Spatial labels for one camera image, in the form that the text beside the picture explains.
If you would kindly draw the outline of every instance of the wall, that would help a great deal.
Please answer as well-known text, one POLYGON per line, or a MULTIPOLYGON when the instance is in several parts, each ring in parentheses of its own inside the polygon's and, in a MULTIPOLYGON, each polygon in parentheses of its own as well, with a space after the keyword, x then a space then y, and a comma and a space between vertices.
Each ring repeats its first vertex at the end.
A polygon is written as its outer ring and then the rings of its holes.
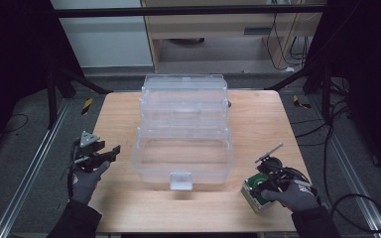
MULTIPOLYGON (((139 0, 52 0, 55 9, 141 7, 139 0)), ((152 66, 143 17, 71 18, 61 23, 81 67, 152 66)))

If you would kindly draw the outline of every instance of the black glove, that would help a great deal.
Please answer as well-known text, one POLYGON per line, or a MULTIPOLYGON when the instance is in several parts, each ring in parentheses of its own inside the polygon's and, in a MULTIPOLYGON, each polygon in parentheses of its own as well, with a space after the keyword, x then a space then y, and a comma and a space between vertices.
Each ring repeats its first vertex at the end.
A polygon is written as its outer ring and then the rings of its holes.
POLYGON ((317 198, 312 194, 308 186, 292 181, 289 188, 283 192, 263 190, 262 197, 268 200, 278 200, 292 211, 303 211, 319 207, 317 198))
POLYGON ((106 161, 94 172, 87 173, 82 168, 75 166, 72 174, 73 200, 88 205, 92 193, 101 180, 101 175, 110 167, 110 162, 106 161))

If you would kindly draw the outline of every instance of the sleeve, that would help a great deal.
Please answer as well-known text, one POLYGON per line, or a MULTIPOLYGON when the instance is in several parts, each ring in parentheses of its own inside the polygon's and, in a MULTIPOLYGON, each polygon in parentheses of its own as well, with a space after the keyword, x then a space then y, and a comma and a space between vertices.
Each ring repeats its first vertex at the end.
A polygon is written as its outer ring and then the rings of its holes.
POLYGON ((49 238, 95 237, 101 214, 91 207, 71 200, 63 211, 58 223, 48 235, 49 238))
POLYGON ((323 206, 294 212, 292 218, 301 238, 341 237, 329 213, 323 206))

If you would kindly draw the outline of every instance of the clear plastic container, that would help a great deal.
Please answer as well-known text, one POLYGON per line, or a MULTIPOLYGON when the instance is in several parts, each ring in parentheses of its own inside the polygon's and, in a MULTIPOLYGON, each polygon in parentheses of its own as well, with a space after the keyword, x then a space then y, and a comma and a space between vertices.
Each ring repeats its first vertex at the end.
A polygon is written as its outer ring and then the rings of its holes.
POLYGON ((223 183, 234 166, 222 75, 147 75, 132 166, 171 189, 223 183))

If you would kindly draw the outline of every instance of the tabletop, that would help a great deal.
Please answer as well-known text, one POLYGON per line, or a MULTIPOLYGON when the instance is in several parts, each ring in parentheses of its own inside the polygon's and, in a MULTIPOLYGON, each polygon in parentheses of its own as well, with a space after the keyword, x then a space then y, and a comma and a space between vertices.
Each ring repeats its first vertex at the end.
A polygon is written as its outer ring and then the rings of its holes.
POLYGON ((89 205, 103 216, 97 232, 269 232, 295 231, 291 211, 280 203, 255 214, 240 189, 258 173, 254 163, 279 143, 273 156, 309 177, 281 98, 276 91, 228 90, 228 126, 234 169, 223 184, 194 184, 170 190, 167 183, 142 182, 131 166, 140 125, 141 92, 106 96, 93 134, 121 145, 117 161, 103 174, 89 205))

